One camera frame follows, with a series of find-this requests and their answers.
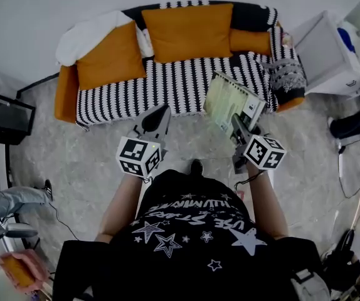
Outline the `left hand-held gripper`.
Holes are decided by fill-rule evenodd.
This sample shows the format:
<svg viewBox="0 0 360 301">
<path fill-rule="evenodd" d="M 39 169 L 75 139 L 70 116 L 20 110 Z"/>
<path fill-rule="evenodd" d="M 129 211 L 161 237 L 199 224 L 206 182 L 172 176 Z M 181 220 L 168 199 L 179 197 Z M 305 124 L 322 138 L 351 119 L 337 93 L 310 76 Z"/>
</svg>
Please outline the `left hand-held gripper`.
<svg viewBox="0 0 360 301">
<path fill-rule="evenodd" d="M 170 119 L 171 108 L 165 104 L 145 111 L 135 120 L 117 148 L 116 160 L 123 173 L 140 178 L 151 176 L 163 160 Z"/>
</svg>

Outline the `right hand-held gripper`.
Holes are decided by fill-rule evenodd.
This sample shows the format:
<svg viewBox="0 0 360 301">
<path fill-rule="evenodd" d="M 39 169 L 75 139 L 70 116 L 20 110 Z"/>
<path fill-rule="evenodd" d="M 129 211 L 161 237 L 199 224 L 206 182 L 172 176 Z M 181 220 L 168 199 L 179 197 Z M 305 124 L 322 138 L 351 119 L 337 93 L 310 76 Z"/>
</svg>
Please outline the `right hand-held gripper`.
<svg viewBox="0 0 360 301">
<path fill-rule="evenodd" d="M 231 117 L 233 133 L 231 139 L 235 141 L 236 150 L 232 157 L 236 174 L 246 172 L 247 162 L 251 162 L 259 170 L 274 170 L 286 155 L 281 143 L 263 133 L 260 127 L 249 132 L 238 114 Z"/>
</svg>

